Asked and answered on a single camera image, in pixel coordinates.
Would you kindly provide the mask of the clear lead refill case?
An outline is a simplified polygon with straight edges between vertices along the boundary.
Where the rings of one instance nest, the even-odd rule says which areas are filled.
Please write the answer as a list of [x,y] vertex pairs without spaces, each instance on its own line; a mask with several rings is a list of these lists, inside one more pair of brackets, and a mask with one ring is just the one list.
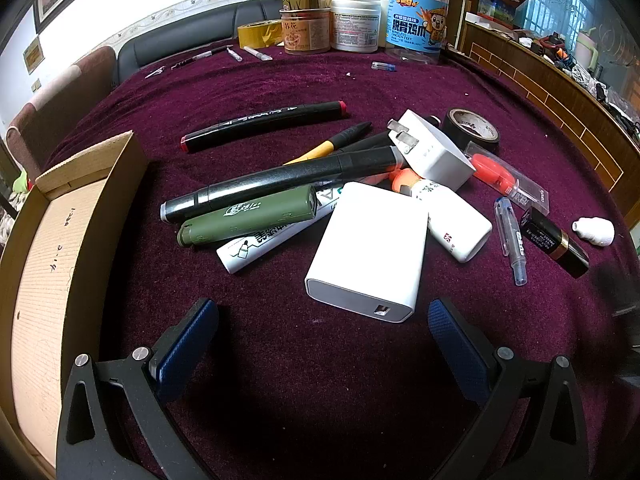
[[495,216],[503,255],[509,259],[514,284],[527,284],[526,258],[520,225],[515,217],[512,204],[506,197],[495,201]]

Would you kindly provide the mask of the white tube box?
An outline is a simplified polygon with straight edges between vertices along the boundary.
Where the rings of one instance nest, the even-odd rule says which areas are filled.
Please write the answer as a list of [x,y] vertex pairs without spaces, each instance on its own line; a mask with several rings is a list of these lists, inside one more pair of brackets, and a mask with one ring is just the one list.
[[313,226],[334,211],[342,191],[342,184],[318,191],[316,193],[317,211],[309,220],[285,224],[284,226],[274,226],[254,234],[238,237],[222,245],[216,251],[220,262],[230,274],[245,268],[267,252],[270,252],[271,249],[278,247],[299,232]]

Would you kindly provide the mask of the white pill bottle orange cap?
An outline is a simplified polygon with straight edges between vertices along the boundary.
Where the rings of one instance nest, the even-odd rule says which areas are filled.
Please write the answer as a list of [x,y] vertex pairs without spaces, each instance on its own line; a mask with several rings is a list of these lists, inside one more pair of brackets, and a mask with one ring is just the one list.
[[394,192],[411,196],[426,207],[428,230],[457,262],[467,263],[484,247],[491,222],[445,185],[423,179],[412,169],[390,174]]

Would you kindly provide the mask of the white power bank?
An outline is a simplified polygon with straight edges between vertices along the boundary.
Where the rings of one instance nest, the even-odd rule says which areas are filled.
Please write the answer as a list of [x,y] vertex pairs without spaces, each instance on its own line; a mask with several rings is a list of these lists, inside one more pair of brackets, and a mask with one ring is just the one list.
[[305,278],[313,300],[387,323],[413,315],[427,238],[424,203],[344,185]]

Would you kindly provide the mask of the red item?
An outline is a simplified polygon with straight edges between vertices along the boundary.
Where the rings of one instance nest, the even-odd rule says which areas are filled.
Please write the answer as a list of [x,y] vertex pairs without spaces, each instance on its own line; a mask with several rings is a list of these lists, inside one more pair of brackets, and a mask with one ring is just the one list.
[[512,203],[523,210],[535,207],[544,216],[548,216],[549,193],[537,182],[473,141],[468,143],[464,154],[475,168],[474,177],[478,180],[510,198]]

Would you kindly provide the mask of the green tube pen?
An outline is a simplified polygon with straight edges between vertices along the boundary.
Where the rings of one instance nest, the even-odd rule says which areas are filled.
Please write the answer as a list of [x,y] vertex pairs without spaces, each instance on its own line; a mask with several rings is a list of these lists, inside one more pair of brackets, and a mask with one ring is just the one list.
[[317,208],[316,187],[306,184],[186,220],[177,233],[177,242],[188,247],[230,240],[310,220]]

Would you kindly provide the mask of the white plug charger cube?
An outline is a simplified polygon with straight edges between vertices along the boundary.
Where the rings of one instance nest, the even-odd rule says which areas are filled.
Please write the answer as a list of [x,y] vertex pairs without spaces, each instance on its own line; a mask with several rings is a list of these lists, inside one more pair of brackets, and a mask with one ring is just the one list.
[[474,166],[445,133],[412,110],[387,123],[388,136],[411,169],[424,179],[457,191]]

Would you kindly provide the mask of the black marker grey cap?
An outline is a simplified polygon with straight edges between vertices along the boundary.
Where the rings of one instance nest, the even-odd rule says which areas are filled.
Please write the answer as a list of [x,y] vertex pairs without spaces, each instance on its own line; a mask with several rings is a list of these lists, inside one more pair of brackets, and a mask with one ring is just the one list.
[[363,151],[296,162],[264,171],[246,174],[180,197],[160,205],[160,218],[178,224],[209,212],[286,191],[305,184],[349,181],[387,174],[402,167],[405,157],[393,145]]

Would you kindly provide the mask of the black marker red ends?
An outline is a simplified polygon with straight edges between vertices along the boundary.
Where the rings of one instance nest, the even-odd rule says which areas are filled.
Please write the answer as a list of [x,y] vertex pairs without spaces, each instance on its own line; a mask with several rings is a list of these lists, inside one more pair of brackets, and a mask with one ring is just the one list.
[[225,120],[187,133],[180,140],[180,148],[185,153],[194,154],[271,131],[330,122],[347,116],[348,110],[344,101],[280,107]]

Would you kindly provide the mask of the yellow black pen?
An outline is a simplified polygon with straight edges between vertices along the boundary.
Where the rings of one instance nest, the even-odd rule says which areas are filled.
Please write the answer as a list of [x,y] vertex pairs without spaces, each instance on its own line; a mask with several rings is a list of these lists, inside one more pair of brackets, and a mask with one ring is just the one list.
[[334,136],[323,141],[307,153],[300,155],[296,159],[290,160],[288,165],[328,156],[339,148],[346,148],[346,146],[361,140],[370,131],[371,127],[372,124],[370,122],[360,122],[357,125],[353,125],[337,134],[334,134]]

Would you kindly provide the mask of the black tape roll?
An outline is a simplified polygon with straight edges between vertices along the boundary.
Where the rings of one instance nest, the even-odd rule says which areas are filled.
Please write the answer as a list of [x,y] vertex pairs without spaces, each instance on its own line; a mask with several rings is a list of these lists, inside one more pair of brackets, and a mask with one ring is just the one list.
[[442,122],[442,131],[463,151],[470,142],[497,153],[500,134],[483,116],[465,108],[450,108]]

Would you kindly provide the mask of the small blue clear capsule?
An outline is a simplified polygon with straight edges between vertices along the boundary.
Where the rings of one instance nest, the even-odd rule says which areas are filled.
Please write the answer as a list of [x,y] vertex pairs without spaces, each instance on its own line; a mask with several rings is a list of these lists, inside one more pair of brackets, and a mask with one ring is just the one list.
[[397,72],[397,67],[394,64],[383,62],[372,62],[372,70],[384,70],[384,72]]

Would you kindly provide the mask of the yellow tape roll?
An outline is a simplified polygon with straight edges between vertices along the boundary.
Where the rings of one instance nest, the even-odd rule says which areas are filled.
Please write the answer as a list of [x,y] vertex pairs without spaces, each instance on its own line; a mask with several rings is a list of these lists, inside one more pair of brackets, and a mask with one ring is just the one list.
[[261,49],[280,44],[283,41],[282,21],[268,20],[240,25],[238,39],[241,48]]

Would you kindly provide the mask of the blue label clear jar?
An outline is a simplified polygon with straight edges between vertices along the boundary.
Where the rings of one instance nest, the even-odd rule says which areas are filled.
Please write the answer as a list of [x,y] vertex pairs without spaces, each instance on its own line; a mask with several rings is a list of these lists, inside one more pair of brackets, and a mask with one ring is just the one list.
[[446,42],[449,0],[388,0],[386,44],[405,61],[436,63]]

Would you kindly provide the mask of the brown label jar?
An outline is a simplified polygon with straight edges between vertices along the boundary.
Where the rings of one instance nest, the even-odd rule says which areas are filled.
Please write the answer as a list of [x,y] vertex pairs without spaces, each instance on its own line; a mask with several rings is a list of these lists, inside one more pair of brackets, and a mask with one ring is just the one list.
[[281,10],[284,50],[315,54],[330,50],[330,10]]

